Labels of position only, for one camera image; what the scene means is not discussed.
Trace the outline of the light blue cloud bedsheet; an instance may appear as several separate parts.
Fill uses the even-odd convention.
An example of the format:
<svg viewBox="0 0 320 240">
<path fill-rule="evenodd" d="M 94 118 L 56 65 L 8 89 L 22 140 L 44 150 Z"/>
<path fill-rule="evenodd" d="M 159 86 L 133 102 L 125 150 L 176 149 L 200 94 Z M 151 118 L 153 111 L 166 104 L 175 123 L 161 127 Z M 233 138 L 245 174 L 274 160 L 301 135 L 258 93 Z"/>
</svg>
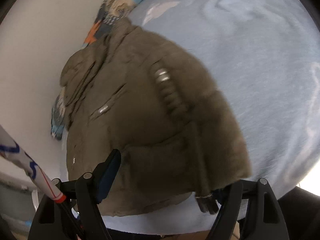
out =
<svg viewBox="0 0 320 240">
<path fill-rule="evenodd" d="M 319 30 L 300 0 L 143 0 L 124 18 L 204 65 L 244 137 L 243 179 L 266 178 L 280 198 L 317 163 Z M 191 193 L 149 213 L 102 216 L 119 231 L 181 234 L 210 229 L 208 208 Z"/>
</svg>

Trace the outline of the patchwork cartoon quilt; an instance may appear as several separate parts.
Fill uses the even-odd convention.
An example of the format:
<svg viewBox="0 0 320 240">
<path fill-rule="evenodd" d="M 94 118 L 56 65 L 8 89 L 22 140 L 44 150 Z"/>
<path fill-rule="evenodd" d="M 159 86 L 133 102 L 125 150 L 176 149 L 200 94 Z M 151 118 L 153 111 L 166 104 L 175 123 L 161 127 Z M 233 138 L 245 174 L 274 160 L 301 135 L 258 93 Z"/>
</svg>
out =
<svg viewBox="0 0 320 240">
<path fill-rule="evenodd" d="M 97 41 L 104 34 L 109 33 L 114 24 L 127 16 L 143 0 L 103 0 L 95 21 L 85 38 L 81 49 Z M 54 139 L 62 139 L 65 127 L 65 103 L 63 102 L 65 89 L 61 88 L 52 107 L 51 135 Z"/>
</svg>

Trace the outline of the olive puffer hooded jacket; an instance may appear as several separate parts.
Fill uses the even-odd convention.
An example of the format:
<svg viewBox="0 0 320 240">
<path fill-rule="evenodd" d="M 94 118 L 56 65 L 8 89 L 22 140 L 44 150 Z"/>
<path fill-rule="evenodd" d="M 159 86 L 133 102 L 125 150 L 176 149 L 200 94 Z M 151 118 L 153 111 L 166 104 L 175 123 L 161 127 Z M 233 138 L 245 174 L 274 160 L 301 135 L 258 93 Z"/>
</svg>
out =
<svg viewBox="0 0 320 240">
<path fill-rule="evenodd" d="M 110 152 L 121 166 L 104 216 L 149 213 L 251 175 L 238 122 L 204 65 L 156 33 L 119 20 L 75 53 L 60 79 L 71 180 Z"/>
</svg>

